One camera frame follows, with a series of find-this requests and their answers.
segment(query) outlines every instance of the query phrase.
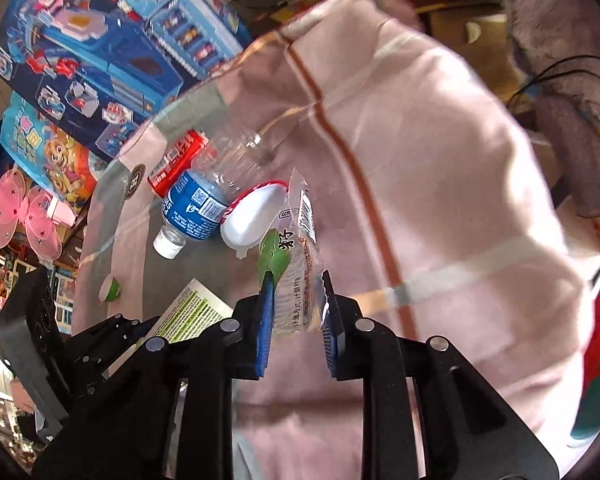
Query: toy box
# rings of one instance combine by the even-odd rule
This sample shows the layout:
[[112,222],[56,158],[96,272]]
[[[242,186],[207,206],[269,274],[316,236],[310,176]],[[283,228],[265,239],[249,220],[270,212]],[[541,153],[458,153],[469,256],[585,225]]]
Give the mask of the toy box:
[[36,184],[67,202],[76,214],[107,167],[16,92],[2,117],[0,143]]
[[246,30],[223,9],[205,0],[11,0],[0,76],[110,160],[138,124],[242,51]]

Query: blue bottle label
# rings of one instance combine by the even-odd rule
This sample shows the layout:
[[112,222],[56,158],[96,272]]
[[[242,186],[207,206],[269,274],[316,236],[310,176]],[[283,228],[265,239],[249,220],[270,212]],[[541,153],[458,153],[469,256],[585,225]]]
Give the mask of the blue bottle label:
[[165,218],[196,240],[206,240],[215,232],[226,208],[202,189],[188,171],[180,175],[162,202]]

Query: pink cloth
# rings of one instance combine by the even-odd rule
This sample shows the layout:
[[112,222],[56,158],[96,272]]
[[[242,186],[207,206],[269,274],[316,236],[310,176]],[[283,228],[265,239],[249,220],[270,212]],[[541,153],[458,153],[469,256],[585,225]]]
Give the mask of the pink cloth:
[[[270,177],[307,180],[336,291],[399,335],[448,337],[559,454],[592,329],[587,284],[525,132],[405,0],[327,0],[141,128],[93,195],[74,331],[160,314],[193,276],[229,304],[257,290],[255,254],[238,261],[221,240],[173,261],[152,248],[159,201],[134,176],[192,127],[279,144]],[[109,272],[122,295],[106,310]],[[361,394],[330,379],[319,334],[274,340],[266,377],[236,386],[247,469],[356,478]]]

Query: small green object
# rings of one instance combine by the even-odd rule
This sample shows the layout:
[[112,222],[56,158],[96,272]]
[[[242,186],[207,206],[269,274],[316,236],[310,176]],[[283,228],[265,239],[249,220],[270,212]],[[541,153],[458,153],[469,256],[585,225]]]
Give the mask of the small green object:
[[265,272],[270,270],[273,274],[274,285],[277,285],[290,261],[291,252],[288,249],[278,247],[278,230],[269,229],[260,244],[260,255],[258,256],[258,279],[260,283],[264,280]]
[[107,276],[102,282],[98,299],[103,303],[105,301],[113,301],[120,297],[120,284],[112,274]]

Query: plastic bottle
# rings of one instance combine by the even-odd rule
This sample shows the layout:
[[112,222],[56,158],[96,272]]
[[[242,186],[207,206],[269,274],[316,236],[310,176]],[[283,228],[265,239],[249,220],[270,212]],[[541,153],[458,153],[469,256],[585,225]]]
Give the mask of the plastic bottle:
[[240,193],[249,189],[270,155],[258,134],[239,139],[222,136],[200,151],[162,202],[164,225],[154,249],[173,259],[190,238],[205,240],[219,226],[222,214]]

